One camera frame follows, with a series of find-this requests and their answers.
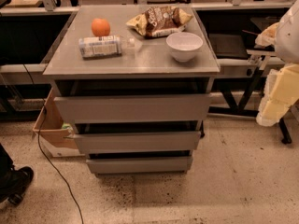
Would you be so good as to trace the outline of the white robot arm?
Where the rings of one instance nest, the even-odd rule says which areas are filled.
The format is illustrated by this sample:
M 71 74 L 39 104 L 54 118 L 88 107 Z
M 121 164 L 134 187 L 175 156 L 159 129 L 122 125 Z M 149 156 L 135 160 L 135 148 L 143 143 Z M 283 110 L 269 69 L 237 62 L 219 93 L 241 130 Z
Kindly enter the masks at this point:
M 256 121 L 269 127 L 278 123 L 299 100 L 299 0 L 255 39 L 260 46 L 273 45 L 276 55 L 285 63 L 279 71 L 272 70 L 266 79 L 264 98 Z

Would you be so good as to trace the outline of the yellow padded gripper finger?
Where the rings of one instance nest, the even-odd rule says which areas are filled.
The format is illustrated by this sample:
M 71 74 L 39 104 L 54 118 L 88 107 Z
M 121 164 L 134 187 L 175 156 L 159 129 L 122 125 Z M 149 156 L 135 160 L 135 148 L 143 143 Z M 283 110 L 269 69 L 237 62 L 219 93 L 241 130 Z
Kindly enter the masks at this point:
M 269 127 L 278 123 L 299 100 L 299 65 L 288 63 L 279 71 L 271 69 L 263 93 L 256 121 Z

